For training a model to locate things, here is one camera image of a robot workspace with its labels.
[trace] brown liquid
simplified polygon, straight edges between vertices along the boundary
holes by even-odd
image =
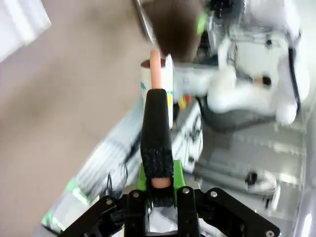
[[[166,60],[161,58],[160,62],[161,62],[161,67],[162,67],[162,68],[165,68],[165,66],[166,66]],[[148,59],[148,60],[142,62],[142,64],[141,64],[140,66],[141,66],[142,68],[148,68],[148,69],[149,69],[149,68],[150,68],[150,60]]]

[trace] orange stick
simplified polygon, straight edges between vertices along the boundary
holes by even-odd
[[[159,50],[150,52],[150,76],[152,89],[162,89],[161,83],[161,58]],[[167,188],[171,185],[170,178],[153,178],[152,186],[157,189]]]

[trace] metal bolt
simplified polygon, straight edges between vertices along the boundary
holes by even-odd
[[[184,194],[188,194],[188,193],[190,192],[190,190],[187,189],[187,188],[184,188],[184,189],[182,190],[182,192],[183,192]]]
[[[211,197],[212,197],[212,198],[217,197],[217,192],[211,191]]]
[[[266,237],[275,237],[275,233],[273,231],[267,231]]]
[[[134,197],[134,198],[138,198],[138,197],[139,197],[139,193],[138,193],[138,192],[134,192],[134,193],[133,193],[133,197]]]
[[[107,205],[111,205],[113,203],[113,201],[111,199],[107,200]]]

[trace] paper cup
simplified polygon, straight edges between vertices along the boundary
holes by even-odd
[[[161,82],[162,88],[167,92],[168,98],[168,115],[169,126],[172,128],[173,124],[173,63],[171,56],[168,55],[166,59],[161,59]],[[147,92],[152,88],[150,76],[150,60],[146,60],[141,64],[141,91],[143,98],[143,109],[146,104]]]

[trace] white cup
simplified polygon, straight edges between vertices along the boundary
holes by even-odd
[[[173,62],[171,55],[166,59],[161,59],[161,84],[162,88],[167,92],[168,98],[168,115],[169,126],[172,128],[173,124]],[[143,109],[146,104],[147,92],[152,88],[150,75],[150,60],[145,60],[141,64],[141,91],[143,98]]]

